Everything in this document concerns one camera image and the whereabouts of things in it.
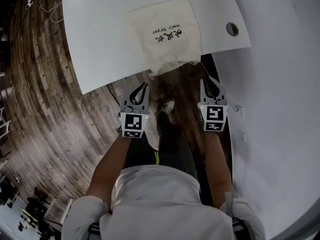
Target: chair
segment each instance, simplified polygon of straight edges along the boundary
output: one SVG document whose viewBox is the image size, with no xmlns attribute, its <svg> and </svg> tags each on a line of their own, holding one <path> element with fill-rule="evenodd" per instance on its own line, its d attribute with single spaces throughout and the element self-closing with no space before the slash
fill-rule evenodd
<svg viewBox="0 0 320 240">
<path fill-rule="evenodd" d="M 2 139 L 2 142 L 0 143 L 0 147 L 5 144 L 5 142 L 8 140 L 8 138 Z M 11 154 L 11 151 L 7 152 L 6 154 L 2 153 L 2 150 L 0 148 L 0 159 L 5 158 L 7 155 Z"/>
<path fill-rule="evenodd" d="M 0 139 L 9 132 L 9 124 L 11 122 L 11 120 L 6 121 L 4 119 L 4 115 L 3 115 L 4 109 L 5 109 L 4 107 L 0 108 L 0 129 L 2 127 L 5 127 L 5 132 L 0 135 Z"/>
<path fill-rule="evenodd" d="M 4 162 L 0 163 L 0 170 L 5 167 L 5 165 L 7 164 L 8 160 L 5 160 Z"/>
</svg>

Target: round hole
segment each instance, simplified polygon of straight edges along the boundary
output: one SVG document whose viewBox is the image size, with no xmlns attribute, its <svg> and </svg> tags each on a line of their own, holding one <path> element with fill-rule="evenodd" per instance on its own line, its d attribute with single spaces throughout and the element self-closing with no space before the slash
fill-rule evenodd
<svg viewBox="0 0 320 240">
<path fill-rule="evenodd" d="M 226 25 L 226 31 L 229 33 L 230 36 L 236 37 L 239 34 L 238 27 L 230 22 Z"/>
</svg>

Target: drawstring bag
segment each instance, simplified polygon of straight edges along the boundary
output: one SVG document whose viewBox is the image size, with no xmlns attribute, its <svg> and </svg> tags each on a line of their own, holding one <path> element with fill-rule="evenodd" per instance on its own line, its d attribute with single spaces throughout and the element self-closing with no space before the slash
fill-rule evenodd
<svg viewBox="0 0 320 240">
<path fill-rule="evenodd" d="M 189 0 L 172 0 L 130 11 L 126 20 L 152 76 L 201 60 L 199 26 Z"/>
</svg>

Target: white shirt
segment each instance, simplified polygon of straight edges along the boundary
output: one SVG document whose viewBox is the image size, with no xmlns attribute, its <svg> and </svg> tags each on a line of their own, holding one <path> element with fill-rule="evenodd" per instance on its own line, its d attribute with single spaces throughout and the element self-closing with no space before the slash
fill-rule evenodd
<svg viewBox="0 0 320 240">
<path fill-rule="evenodd" d="M 89 226 L 99 222 L 102 240 L 233 240 L 232 218 L 202 205 L 199 187 L 191 175 L 167 166 L 124 169 L 112 214 L 101 199 L 82 197 L 72 204 L 62 239 L 87 240 Z M 265 239 L 261 221 L 243 198 L 233 200 L 233 213 L 250 225 L 257 240 Z"/>
</svg>

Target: white sleeve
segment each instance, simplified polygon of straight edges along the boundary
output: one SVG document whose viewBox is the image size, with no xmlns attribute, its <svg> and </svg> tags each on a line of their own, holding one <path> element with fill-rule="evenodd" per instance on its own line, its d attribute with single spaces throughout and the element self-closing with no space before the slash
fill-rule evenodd
<svg viewBox="0 0 320 240">
<path fill-rule="evenodd" d="M 63 223 L 62 240 L 87 240 L 89 227 L 108 213 L 107 205 L 98 197 L 84 196 L 72 203 Z"/>
<path fill-rule="evenodd" d="M 226 203 L 221 206 L 220 210 L 226 213 Z M 232 211 L 235 218 L 244 221 L 250 227 L 256 240 L 266 239 L 264 225 L 244 198 L 233 198 Z"/>
</svg>

